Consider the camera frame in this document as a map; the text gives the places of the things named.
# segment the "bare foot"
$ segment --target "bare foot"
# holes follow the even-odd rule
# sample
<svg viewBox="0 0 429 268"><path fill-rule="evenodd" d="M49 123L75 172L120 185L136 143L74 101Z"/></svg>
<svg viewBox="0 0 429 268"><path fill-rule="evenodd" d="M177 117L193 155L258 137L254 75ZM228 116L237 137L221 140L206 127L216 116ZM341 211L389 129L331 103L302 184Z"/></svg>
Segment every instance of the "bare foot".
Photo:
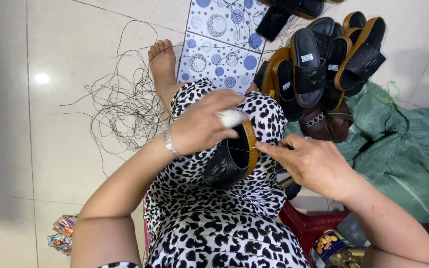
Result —
<svg viewBox="0 0 429 268"><path fill-rule="evenodd" d="M257 88L257 86L256 86L255 83L251 83L251 85L249 86L249 88L246 90L246 94L248 94L248 93L250 93L252 91L260 92L259 88Z"/></svg>
<svg viewBox="0 0 429 268"><path fill-rule="evenodd" d="M176 57L172 42L168 39L158 40L148 52L153 83L157 90L176 84Z"/></svg>

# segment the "leopard print dress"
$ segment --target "leopard print dress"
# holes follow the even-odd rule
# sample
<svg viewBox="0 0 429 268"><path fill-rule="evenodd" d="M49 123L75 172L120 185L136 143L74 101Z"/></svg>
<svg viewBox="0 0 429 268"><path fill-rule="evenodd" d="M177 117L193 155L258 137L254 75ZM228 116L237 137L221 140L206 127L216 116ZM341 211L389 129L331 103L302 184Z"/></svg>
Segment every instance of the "leopard print dress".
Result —
<svg viewBox="0 0 429 268"><path fill-rule="evenodd" d="M184 85L171 102L174 119L212 90L207 78ZM287 120L270 96L250 92L238 109L249 114L258 141L282 138ZM216 148L174 160L152 183L144 213L152 237L146 267L308 267L295 235L275 220L286 201L277 162L259 152L246 179L213 189L203 172Z"/></svg>

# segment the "woman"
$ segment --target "woman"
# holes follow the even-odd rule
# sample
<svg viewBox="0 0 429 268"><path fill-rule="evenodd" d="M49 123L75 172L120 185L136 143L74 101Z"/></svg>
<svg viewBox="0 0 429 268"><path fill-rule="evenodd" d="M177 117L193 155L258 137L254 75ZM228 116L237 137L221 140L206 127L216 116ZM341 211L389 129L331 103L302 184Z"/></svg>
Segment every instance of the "woman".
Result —
<svg viewBox="0 0 429 268"><path fill-rule="evenodd" d="M429 267L426 231L357 174L333 143L294 134L281 139L283 112L255 85L242 97L211 92L216 87L207 79L177 84L169 40L148 53L155 88L175 122L87 201L73 234L73 268L142 266L130 214L145 193L152 236L146 267L307 267L297 238L274 220L286 200L276 183L276 161L297 183L357 216L372 243L363 266ZM216 190L203 185L204 167L216 144L237 133L223 128L215 113L234 105L249 114L258 163L232 189Z"/></svg>

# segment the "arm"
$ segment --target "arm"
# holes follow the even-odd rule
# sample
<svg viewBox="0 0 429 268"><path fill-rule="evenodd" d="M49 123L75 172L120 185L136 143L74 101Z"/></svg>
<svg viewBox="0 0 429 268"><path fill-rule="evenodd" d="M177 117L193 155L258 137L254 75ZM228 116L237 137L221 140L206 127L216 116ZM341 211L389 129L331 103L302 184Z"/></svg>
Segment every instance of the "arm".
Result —
<svg viewBox="0 0 429 268"><path fill-rule="evenodd" d="M364 267L429 268L429 235L410 214L357 174L331 142L291 134L281 146L257 143L295 182L346 205L372 243Z"/></svg>
<svg viewBox="0 0 429 268"><path fill-rule="evenodd" d="M242 101L232 90L219 90L192 105L171 126L171 138L179 153L199 152L224 138L236 138L237 132L224 129L215 113ZM159 134L92 194L72 235L72 268L95 268L118 261L142 266L130 214L172 160Z"/></svg>

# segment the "hand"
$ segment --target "hand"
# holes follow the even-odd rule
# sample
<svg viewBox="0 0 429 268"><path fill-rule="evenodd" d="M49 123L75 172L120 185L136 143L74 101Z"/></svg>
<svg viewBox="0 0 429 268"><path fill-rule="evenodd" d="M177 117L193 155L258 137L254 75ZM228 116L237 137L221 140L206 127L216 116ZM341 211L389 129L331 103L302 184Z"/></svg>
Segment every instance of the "hand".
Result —
<svg viewBox="0 0 429 268"><path fill-rule="evenodd" d="M225 138L238 138L232 128L224 128L216 116L236 104L244 97L230 89L206 94L187 110L171 126L173 146L181 155L188 155L213 148Z"/></svg>
<svg viewBox="0 0 429 268"><path fill-rule="evenodd" d="M361 191L366 182L332 142L290 134L280 141L280 146L258 142L256 148L286 168L296 183L338 202Z"/></svg>

